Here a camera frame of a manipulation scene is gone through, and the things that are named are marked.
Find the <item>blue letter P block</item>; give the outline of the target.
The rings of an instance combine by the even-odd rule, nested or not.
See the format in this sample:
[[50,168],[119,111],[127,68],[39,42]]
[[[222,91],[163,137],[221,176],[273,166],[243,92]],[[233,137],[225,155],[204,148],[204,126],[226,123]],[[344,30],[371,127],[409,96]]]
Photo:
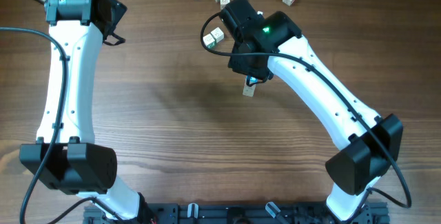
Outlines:
[[248,83],[249,84],[253,84],[253,83],[257,83],[258,79],[254,78],[254,77],[247,77]]

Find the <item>red letter A block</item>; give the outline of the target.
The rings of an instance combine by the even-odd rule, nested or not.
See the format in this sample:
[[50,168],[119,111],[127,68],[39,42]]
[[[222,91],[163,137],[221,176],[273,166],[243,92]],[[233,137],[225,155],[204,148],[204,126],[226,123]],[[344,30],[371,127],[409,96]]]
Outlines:
[[253,97],[255,88],[256,88],[256,83],[249,84],[247,77],[246,77],[245,83],[244,83],[244,88],[243,88],[243,95]]

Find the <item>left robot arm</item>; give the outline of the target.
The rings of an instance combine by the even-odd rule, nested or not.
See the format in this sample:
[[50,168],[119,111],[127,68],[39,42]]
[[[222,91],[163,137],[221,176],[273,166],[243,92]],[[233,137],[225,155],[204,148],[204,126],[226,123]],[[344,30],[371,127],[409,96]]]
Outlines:
[[117,0],[45,0],[52,38],[45,112],[20,162],[34,182],[92,201],[111,221],[153,223],[142,194],[118,177],[116,153],[95,143],[92,95],[96,60],[127,8]]

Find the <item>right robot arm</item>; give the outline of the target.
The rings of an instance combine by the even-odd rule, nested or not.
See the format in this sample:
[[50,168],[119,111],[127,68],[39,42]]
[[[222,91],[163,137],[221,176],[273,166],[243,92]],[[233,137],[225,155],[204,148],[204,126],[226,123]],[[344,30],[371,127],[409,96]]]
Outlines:
[[325,163],[334,182],[325,205],[337,220],[354,220],[367,192],[398,159],[401,121],[358,100],[284,12],[264,18],[248,0],[233,0],[219,17],[234,38],[229,68],[259,82],[279,77],[328,131],[338,153]]

